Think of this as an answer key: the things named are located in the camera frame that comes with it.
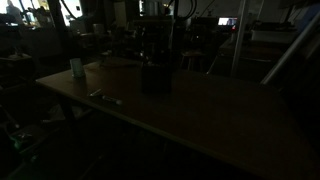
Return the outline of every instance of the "metal pipe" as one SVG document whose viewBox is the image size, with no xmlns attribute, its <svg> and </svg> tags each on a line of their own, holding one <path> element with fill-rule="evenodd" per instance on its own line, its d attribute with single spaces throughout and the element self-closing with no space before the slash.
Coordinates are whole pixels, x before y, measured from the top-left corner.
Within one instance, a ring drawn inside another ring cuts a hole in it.
<svg viewBox="0 0 320 180">
<path fill-rule="evenodd" d="M 312 19 L 305 30 L 300 34 L 300 36 L 293 42 L 289 49 L 282 55 L 278 63 L 270 70 L 267 76 L 261 81 L 261 84 L 268 84 L 273 78 L 279 73 L 281 68 L 290 60 L 290 58 L 295 54 L 295 52 L 303 45 L 311 33 L 316 29 L 320 21 L 320 12 Z"/>
<path fill-rule="evenodd" d="M 28 16 L 27 13 L 26 13 L 26 9 L 24 8 L 24 5 L 23 5 L 23 3 L 22 3 L 22 0 L 19 0 L 19 3 L 20 3 L 20 5 L 21 5 L 21 9 L 22 9 L 22 11 L 23 11 L 23 15 L 25 16 L 28 25 L 30 25 L 30 22 L 31 22 L 31 21 L 30 21 L 30 19 L 29 19 L 29 16 Z"/>
<path fill-rule="evenodd" d="M 235 77 L 237 74 L 250 0 L 243 0 L 242 2 L 243 2 L 243 5 L 242 5 L 242 13 L 241 13 L 241 19 L 240 19 L 240 27 L 238 32 L 236 49 L 234 52 L 234 57 L 232 62 L 231 77 Z"/>
<path fill-rule="evenodd" d="M 260 20 L 260 14 L 261 14 L 263 5 L 264 5 L 264 0 L 262 1 L 261 6 L 260 6 L 259 14 L 258 14 L 258 17 L 257 17 L 258 20 Z"/>
<path fill-rule="evenodd" d="M 174 10 L 173 10 L 173 18 L 176 20 L 178 18 L 178 10 L 179 10 L 179 0 L 174 1 Z"/>
<path fill-rule="evenodd" d="M 214 64 L 216 63 L 217 59 L 218 59 L 218 55 L 217 55 L 217 56 L 214 58 L 214 60 L 212 61 L 212 64 L 211 64 L 211 66 L 210 66 L 207 74 L 211 74 L 211 72 L 212 72 L 212 70 L 213 70 L 213 67 L 214 67 Z"/>
<path fill-rule="evenodd" d="M 31 5 L 32 5 L 32 8 L 35 10 L 36 8 L 34 7 L 33 0 L 30 0 L 30 2 L 31 2 Z"/>
</svg>

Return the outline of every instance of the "wooden table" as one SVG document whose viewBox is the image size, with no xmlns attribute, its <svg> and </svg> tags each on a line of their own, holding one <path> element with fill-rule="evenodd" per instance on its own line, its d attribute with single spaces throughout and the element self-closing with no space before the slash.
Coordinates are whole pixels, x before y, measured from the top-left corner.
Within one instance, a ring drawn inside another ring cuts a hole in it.
<svg viewBox="0 0 320 180">
<path fill-rule="evenodd" d="M 235 79 L 178 71 L 170 94 L 143 94 L 134 61 L 85 66 L 86 77 L 65 71 L 37 83 L 266 179 L 318 179 L 318 157 L 272 88 Z M 121 106 L 87 95 L 103 94 Z"/>
</svg>

